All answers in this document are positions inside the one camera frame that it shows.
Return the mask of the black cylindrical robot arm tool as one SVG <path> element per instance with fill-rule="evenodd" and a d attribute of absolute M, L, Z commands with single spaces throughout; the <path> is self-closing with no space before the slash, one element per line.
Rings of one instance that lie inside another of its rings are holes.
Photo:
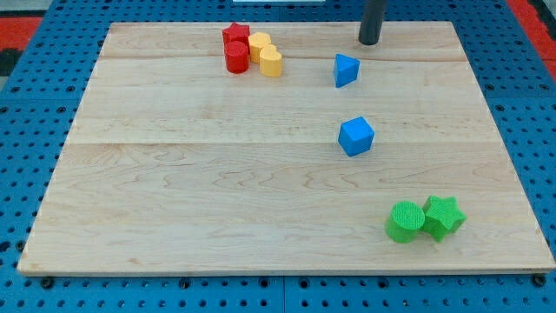
<path fill-rule="evenodd" d="M 367 0 L 363 7 L 358 40 L 363 45 L 375 45 L 381 36 L 381 27 L 387 0 Z"/>

